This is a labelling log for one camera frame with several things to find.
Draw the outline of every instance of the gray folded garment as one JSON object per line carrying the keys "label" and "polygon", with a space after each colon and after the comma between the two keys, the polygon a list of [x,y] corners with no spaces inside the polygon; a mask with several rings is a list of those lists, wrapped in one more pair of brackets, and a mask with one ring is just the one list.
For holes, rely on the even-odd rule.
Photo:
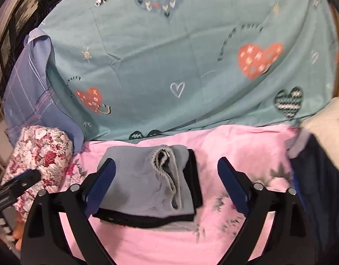
{"label": "gray folded garment", "polygon": [[115,161],[116,174],[100,208],[159,218],[194,213],[183,175],[185,146],[109,147],[98,170],[107,158]]}

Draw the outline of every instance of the floral pillow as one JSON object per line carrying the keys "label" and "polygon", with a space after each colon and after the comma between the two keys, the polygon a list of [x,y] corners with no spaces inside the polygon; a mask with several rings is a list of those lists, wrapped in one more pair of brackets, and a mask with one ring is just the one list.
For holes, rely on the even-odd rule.
{"label": "floral pillow", "polygon": [[2,184],[28,169],[38,169],[41,181],[27,189],[13,206],[27,219],[41,189],[59,191],[73,154],[73,143],[63,131],[39,125],[24,127],[6,167]]}

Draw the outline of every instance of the blue gripper pad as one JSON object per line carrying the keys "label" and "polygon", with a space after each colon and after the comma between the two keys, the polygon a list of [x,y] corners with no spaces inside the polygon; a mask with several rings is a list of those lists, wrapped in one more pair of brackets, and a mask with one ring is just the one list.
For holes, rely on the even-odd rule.
{"label": "blue gripper pad", "polygon": [[232,172],[233,170],[234,168],[225,157],[219,159],[217,163],[217,172],[219,177],[234,206],[236,207],[236,210],[242,213],[245,217],[248,217],[248,195],[236,179],[234,173]]}
{"label": "blue gripper pad", "polygon": [[105,194],[110,187],[110,184],[115,177],[116,166],[114,160],[107,159],[99,171],[100,174],[98,175],[97,180],[93,184],[91,190],[85,196],[86,208],[84,213],[86,218],[89,218],[90,215],[97,212],[103,198],[105,197]]}

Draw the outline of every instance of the navy blue garment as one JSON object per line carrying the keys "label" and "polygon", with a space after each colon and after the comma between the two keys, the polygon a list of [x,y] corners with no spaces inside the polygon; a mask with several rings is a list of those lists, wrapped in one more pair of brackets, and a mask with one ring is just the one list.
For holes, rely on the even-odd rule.
{"label": "navy blue garment", "polygon": [[339,234],[339,170],[313,135],[304,138],[308,141],[297,139],[296,144],[305,147],[290,162],[314,231],[316,253],[321,256]]}
{"label": "navy blue garment", "polygon": [[34,29],[26,36],[25,48],[13,67],[3,99],[7,135],[14,146],[25,126],[57,127],[68,135],[78,153],[84,142],[82,130],[68,116],[46,79],[51,54],[52,44],[44,32]]}

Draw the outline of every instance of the beige pillow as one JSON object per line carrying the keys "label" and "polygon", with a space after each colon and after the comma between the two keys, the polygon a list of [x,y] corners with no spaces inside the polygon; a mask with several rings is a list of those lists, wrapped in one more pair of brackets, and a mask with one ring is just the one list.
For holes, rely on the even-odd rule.
{"label": "beige pillow", "polygon": [[339,97],[315,116],[305,120],[302,128],[314,134],[330,160],[339,169]]}

